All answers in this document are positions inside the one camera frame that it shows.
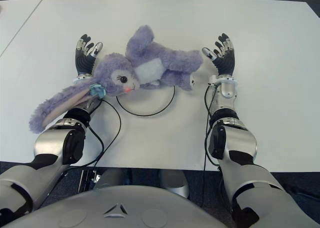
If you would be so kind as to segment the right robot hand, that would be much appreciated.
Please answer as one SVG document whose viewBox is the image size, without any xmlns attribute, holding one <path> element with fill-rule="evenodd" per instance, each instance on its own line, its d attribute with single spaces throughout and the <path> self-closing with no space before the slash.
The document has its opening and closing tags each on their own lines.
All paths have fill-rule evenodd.
<svg viewBox="0 0 320 228">
<path fill-rule="evenodd" d="M 202 53 L 211 60 L 217 68 L 218 75 L 233 76 L 235 69 L 235 49 L 231 39 L 222 33 L 215 42 L 218 49 L 210 50 L 207 47 L 201 49 Z"/>
</svg>

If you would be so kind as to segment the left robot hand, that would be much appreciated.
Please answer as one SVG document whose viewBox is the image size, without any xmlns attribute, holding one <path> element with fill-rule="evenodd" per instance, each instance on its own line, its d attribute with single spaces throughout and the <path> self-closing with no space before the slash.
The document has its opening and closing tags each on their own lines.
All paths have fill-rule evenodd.
<svg viewBox="0 0 320 228">
<path fill-rule="evenodd" d="M 102 42 L 94 44 L 90 41 L 91 37 L 83 34 L 75 47 L 75 67 L 79 76 L 92 75 L 96 58 L 103 49 Z"/>
</svg>

